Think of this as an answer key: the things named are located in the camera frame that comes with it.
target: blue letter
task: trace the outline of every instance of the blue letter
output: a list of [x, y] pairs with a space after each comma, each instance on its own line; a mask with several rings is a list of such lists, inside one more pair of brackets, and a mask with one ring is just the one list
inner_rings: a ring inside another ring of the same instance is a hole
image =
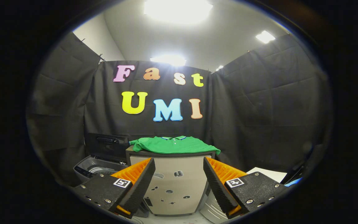
[[171, 114], [172, 121], [183, 120], [183, 117], [180, 115], [181, 102], [181, 99], [173, 99], [171, 100], [169, 107], [167, 107], [162, 99], [154, 100], [153, 103], [155, 104], [155, 118], [153, 118], [153, 121], [162, 121], [161, 113], [165, 120], [168, 120]]

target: shirt collar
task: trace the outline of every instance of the shirt collar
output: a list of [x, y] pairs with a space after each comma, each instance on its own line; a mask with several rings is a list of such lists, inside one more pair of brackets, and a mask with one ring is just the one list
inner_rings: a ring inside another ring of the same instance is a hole
[[[173, 138], [171, 138], [171, 137], [161, 137], [161, 138], [163, 138], [163, 139], [165, 139], [165, 140], [173, 139]], [[178, 137], [174, 137], [174, 138], [179, 139], [179, 140], [182, 140], [182, 139], [185, 139], [186, 136], [178, 136]]]

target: ceiling light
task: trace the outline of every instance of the ceiling light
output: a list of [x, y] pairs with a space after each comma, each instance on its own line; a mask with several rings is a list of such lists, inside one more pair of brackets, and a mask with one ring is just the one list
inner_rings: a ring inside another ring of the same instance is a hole
[[168, 63], [173, 66], [183, 66], [186, 64], [186, 59], [178, 55], [162, 55], [159, 57], [151, 57], [150, 61]]
[[223, 65], [219, 65], [219, 67], [215, 71], [218, 71], [221, 68], [223, 68]]
[[172, 23], [193, 24], [205, 19], [211, 8], [205, 0], [148, 0], [144, 14]]
[[275, 37], [273, 37], [272, 34], [269, 34], [266, 30], [264, 30], [261, 34], [258, 34], [256, 38], [265, 44], [275, 39]]

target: black backdrop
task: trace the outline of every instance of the black backdrop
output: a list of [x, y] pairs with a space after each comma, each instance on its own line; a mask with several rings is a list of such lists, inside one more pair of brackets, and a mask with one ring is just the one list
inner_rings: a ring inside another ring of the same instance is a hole
[[[83, 132], [126, 136], [193, 136], [222, 151], [224, 163], [247, 171], [253, 167], [289, 172], [304, 161], [304, 145], [322, 141], [330, 114], [328, 83], [304, 46], [291, 35], [250, 51], [218, 72], [149, 61], [108, 61], [70, 33], [45, 62], [28, 107], [34, 147], [58, 176], [76, 185], [72, 167], [86, 156]], [[124, 82], [113, 82], [118, 65], [135, 65]], [[145, 80], [148, 68], [160, 79]], [[186, 84], [173, 82], [185, 75]], [[203, 76], [203, 87], [192, 74]], [[127, 114], [124, 91], [147, 92], [145, 109]], [[153, 121], [155, 99], [168, 106], [180, 98], [181, 121]], [[198, 98], [201, 119], [192, 119], [189, 99]]]

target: colorful foam letter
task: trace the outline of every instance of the colorful foam letter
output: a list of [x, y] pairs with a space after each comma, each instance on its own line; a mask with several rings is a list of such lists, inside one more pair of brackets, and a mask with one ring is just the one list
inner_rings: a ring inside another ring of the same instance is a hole
[[117, 68], [118, 68], [117, 75], [112, 80], [113, 82], [123, 82], [123, 81], [125, 81], [124, 75], [125, 75], [126, 78], [128, 78], [130, 71], [135, 70], [134, 65], [118, 65]]
[[134, 92], [122, 92], [122, 109], [128, 114], [139, 114], [144, 110], [144, 104], [148, 94], [146, 92], [138, 92], [139, 106], [137, 108], [131, 106], [133, 95], [135, 95]]
[[200, 119], [203, 117], [203, 115], [200, 113], [200, 99], [190, 99], [189, 102], [191, 103], [191, 109], [193, 111], [193, 114], [191, 117], [193, 119]]
[[196, 73], [191, 76], [193, 77], [193, 82], [194, 82], [195, 86], [198, 86], [198, 87], [204, 86], [204, 84], [200, 82], [200, 79], [203, 79], [203, 77], [200, 74]]
[[145, 80], [150, 80], [150, 79], [157, 80], [160, 78], [158, 68], [148, 68], [146, 69], [145, 72], [146, 74], [144, 74], [143, 76]]
[[184, 85], [184, 84], [186, 84], [186, 80], [185, 80], [185, 75], [184, 75], [184, 74], [177, 72], [177, 73], [173, 74], [173, 77], [174, 77], [174, 79], [173, 79], [173, 82], [174, 82], [174, 83], [176, 83], [176, 84], [178, 84], [178, 85]]
[[156, 99], [153, 101], [155, 104], [155, 118], [153, 121], [162, 121], [162, 116], [164, 116], [165, 120], [168, 120], [169, 115], [172, 114], [171, 120], [172, 121], [179, 121], [183, 120], [183, 117], [180, 115], [180, 103], [182, 102], [181, 99], [173, 99], [171, 103], [167, 107], [165, 102], [162, 99]]

